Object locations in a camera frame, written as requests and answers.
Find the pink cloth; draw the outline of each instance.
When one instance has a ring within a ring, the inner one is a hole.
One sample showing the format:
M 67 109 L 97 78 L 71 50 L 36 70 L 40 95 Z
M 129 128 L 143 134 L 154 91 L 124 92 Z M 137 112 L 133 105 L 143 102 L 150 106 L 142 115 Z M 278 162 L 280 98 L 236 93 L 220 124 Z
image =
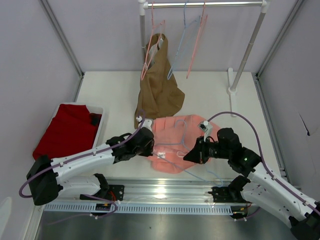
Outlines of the pink cloth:
M 194 166 L 195 163 L 183 160 L 183 157 L 189 152 L 183 144 L 167 144 L 181 143 L 184 136 L 184 145 L 190 150 L 193 149 L 196 144 L 196 139 L 204 135 L 204 132 L 198 125 L 205 120 L 206 119 L 198 115 L 157 118 L 153 121 L 152 126 L 152 132 L 154 134 L 153 151 L 183 169 Z M 217 132 L 220 127 L 211 122 L 210 124 L 213 126 L 211 137 L 217 141 Z M 151 160 L 151 166 L 157 171 L 170 174 L 178 174 L 183 171 L 156 155 L 149 156 L 148 159 Z

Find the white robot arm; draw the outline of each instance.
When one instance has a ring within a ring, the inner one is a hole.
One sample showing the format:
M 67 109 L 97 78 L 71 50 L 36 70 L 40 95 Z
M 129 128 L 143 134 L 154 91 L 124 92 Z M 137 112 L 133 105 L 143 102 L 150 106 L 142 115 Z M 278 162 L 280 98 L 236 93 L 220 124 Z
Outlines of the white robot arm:
M 298 240 L 320 238 L 320 204 L 306 196 L 268 168 L 256 153 L 242 147 L 232 128 L 217 133 L 218 142 L 203 136 L 197 138 L 185 161 L 205 164 L 209 158 L 227 159 L 241 174 L 227 187 L 213 187 L 209 192 L 214 202 L 251 202 L 284 222 Z M 105 165 L 127 161 L 136 155 L 151 156 L 154 135 L 147 120 L 135 135 L 129 133 L 109 139 L 105 144 L 75 155 L 38 159 L 27 174 L 28 181 L 20 189 L 22 197 L 32 197 L 35 205 L 47 204 L 57 197 L 80 198 L 85 195 L 105 199 L 109 190 L 102 174 L 77 177 L 83 172 Z M 31 196 L 22 194 L 29 184 Z
M 241 174 L 227 187 L 209 192 L 215 203 L 251 202 L 284 222 L 298 240 L 320 238 L 320 203 L 306 196 L 271 170 L 263 159 L 242 146 L 232 128 L 217 132 L 218 141 L 198 137 L 185 161 L 205 164 L 209 158 L 228 159 Z
M 127 161 L 136 155 L 152 155 L 154 135 L 151 128 L 141 126 L 135 135 L 130 133 L 115 136 L 93 149 L 67 157 L 49 159 L 42 156 L 31 167 L 27 182 L 19 194 L 23 198 L 32 197 L 35 205 L 50 203 L 57 197 L 87 200 L 85 195 L 104 199 L 109 190 L 106 178 L 102 174 L 91 177 L 77 177 L 83 172 Z M 28 184 L 31 196 L 22 193 Z

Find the wire hanger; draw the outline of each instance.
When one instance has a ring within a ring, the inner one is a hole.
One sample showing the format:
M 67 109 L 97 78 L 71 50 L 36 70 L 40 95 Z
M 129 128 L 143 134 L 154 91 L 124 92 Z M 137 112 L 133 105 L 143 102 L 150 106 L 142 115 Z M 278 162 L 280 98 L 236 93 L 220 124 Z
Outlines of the wire hanger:
M 195 20 L 193 20 L 192 22 L 186 24 L 186 6 L 187 6 L 187 3 L 189 2 L 189 0 L 187 0 L 184 4 L 184 8 L 183 8 L 183 23 L 184 23 L 184 29 L 183 29 L 183 33 L 182 33 L 182 36 L 181 36 L 181 39 L 180 39 L 180 43 L 179 43 L 179 47 L 178 47 L 178 50 L 176 51 L 176 54 L 175 54 L 175 57 L 174 57 L 174 60 L 173 60 L 173 63 L 171 65 L 171 68 L 168 72 L 168 76 L 167 76 L 167 79 L 169 80 L 172 76 L 172 74 L 174 73 L 174 71 L 176 70 L 176 65 L 178 65 L 180 63 L 180 61 L 183 59 L 183 56 L 185 55 L 186 53 L 186 50 L 189 48 L 190 46 L 190 43 L 192 42 L 192 37 L 196 34 L 197 32 L 197 29 L 198 27 L 196 26 L 194 28 L 194 31 L 192 32 L 191 36 L 189 37 L 189 39 L 187 40 L 186 44 L 185 44 L 185 47 L 183 49 L 183 51 L 181 52 L 180 54 L 180 48 L 182 46 L 182 43 L 184 41 L 184 38 L 185 38 L 185 33 L 186 33 L 186 30 L 192 26 L 193 24 L 197 24 L 199 25 L 200 23 L 200 19 L 201 19 L 201 16 L 199 15 Z
M 156 52 L 154 51 L 152 53 L 152 56 L 150 57 L 149 61 L 148 61 L 148 55 L 149 55 L 149 51 L 150 51 L 150 45 L 151 45 L 151 39 L 154 35 L 154 31 L 155 29 L 157 29 L 158 27 L 162 26 L 161 30 L 160 30 L 160 35 L 158 37 L 158 41 L 156 42 L 156 46 L 158 46 L 158 43 L 160 41 L 160 39 L 162 39 L 162 34 L 165 30 L 165 27 L 166 27 L 166 20 L 163 20 L 162 22 L 160 22 L 159 24 L 155 25 L 155 22 L 154 22 L 154 3 L 155 2 L 152 2 L 152 7 L 151 7 L 151 21 L 152 21 L 152 30 L 151 30 L 151 35 L 150 35 L 150 40 L 149 40 L 149 44 L 148 44 L 148 48 L 147 48 L 147 51 L 146 51 L 146 54 L 145 54 L 145 60 L 144 60 L 144 63 L 143 63 L 143 68 L 142 68 L 142 71 L 141 71 L 141 77 L 140 77 L 140 80 L 142 81 L 147 73 L 147 70 L 150 66 L 150 63 L 153 59 L 153 57 L 155 56 Z
M 180 141 L 180 142 L 177 142 L 177 143 L 157 143 L 155 146 L 158 146 L 158 145 L 183 145 L 183 147 L 184 147 L 188 152 L 191 151 L 191 149 L 188 148 L 188 147 L 186 146 L 186 144 L 185 144 L 185 137 L 186 137 L 186 132 L 187 132 L 187 128 L 188 128 L 187 123 L 186 123 L 186 121 L 184 121 L 184 120 L 182 120 L 182 119 L 179 119 L 179 120 L 177 120 L 177 121 L 174 123 L 174 127 L 177 126 L 177 123 L 178 123 L 178 122 L 183 122 L 183 125 L 184 125 L 184 132 L 183 132 L 181 141 Z M 176 153 L 176 155 L 177 155 L 179 158 L 183 158 L 183 157 L 186 155 L 186 153 L 184 153 L 184 152 L 182 152 L 182 151 L 178 151 L 178 152 Z M 191 175 L 194 176 L 194 174 L 188 172 L 187 170 L 181 168 L 180 166 L 174 164 L 173 162 L 171 162 L 171 161 L 169 161 L 169 160 L 167 160 L 167 159 L 165 159 L 165 158 L 162 158 L 161 156 L 158 156 L 158 157 L 160 157 L 161 159 L 166 160 L 168 163 L 171 163 L 171 164 L 173 164 L 174 166 L 182 169 L 182 170 L 185 171 L 186 173 L 191 174 Z M 205 168 L 205 170 L 206 170 L 208 173 L 214 175 L 217 179 L 219 179 L 219 181 L 221 182 L 221 184 L 220 184 L 220 185 L 217 185 L 217 184 L 214 183 L 216 186 L 222 187 L 222 186 L 224 185 L 224 181 L 223 181 L 223 180 L 221 179 L 221 177 L 219 177 L 214 171 L 210 171 L 205 164 L 204 164 L 204 168 Z
M 196 36 L 195 45 L 194 45 L 194 49 L 193 49 L 193 53 L 192 53 L 192 58 L 191 58 L 191 62 L 190 62 L 190 65 L 189 65 L 188 73 L 186 74 L 186 78 L 189 77 L 190 71 L 192 69 L 192 65 L 194 64 L 194 61 L 195 61 L 195 58 L 196 58 L 196 54 L 198 52 L 199 41 L 200 41 L 200 39 L 202 37 L 202 34 L 204 32 L 204 29 L 205 29 L 205 26 L 206 26 L 206 23 L 207 23 L 208 14 L 204 17 L 205 8 L 206 8 L 206 0 L 204 0 L 204 3 L 203 3 L 200 27 L 199 27 L 199 30 L 198 30 L 198 34 Z

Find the white wall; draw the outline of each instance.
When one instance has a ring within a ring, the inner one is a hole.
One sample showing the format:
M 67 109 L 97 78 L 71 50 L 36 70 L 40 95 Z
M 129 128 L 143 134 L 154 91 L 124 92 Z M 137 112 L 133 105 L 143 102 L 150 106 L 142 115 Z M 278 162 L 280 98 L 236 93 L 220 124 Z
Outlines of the white wall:
M 317 200 L 320 200 L 319 9 L 320 1 L 306 1 L 261 79 L 289 177 Z
M 37 0 L 1 1 L 0 33 L 0 204 L 13 201 L 1 240 L 18 240 L 33 206 L 18 195 L 32 152 L 79 80 Z
M 258 71 L 295 1 L 272 1 L 248 59 L 246 71 Z M 49 2 L 84 71 L 130 71 L 142 68 L 137 0 Z M 201 12 L 201 8 L 188 8 L 187 22 L 195 19 Z M 208 21 L 193 70 L 226 71 L 228 67 L 238 69 L 257 22 L 260 7 L 207 7 L 206 13 Z M 149 37 L 150 9 L 146 11 L 145 19 L 146 35 Z M 155 9 L 155 22 L 159 23 L 163 19 L 166 20 L 164 33 L 169 40 L 168 56 L 172 61 L 183 32 L 183 9 Z M 188 69 L 190 56 L 181 63 L 179 70 Z

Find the white pole base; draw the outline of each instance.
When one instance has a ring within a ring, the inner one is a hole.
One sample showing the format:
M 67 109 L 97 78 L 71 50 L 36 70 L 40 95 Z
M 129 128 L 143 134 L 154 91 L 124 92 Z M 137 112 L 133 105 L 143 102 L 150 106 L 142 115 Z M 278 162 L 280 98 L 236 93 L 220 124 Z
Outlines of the white pole base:
M 228 81 L 229 81 L 229 88 L 227 90 L 227 93 L 229 94 L 230 99 L 230 111 L 231 112 L 238 112 L 238 104 L 237 104 L 237 89 L 231 90 L 231 86 L 234 83 L 235 77 L 234 77 L 234 69 L 232 67 L 228 68 Z

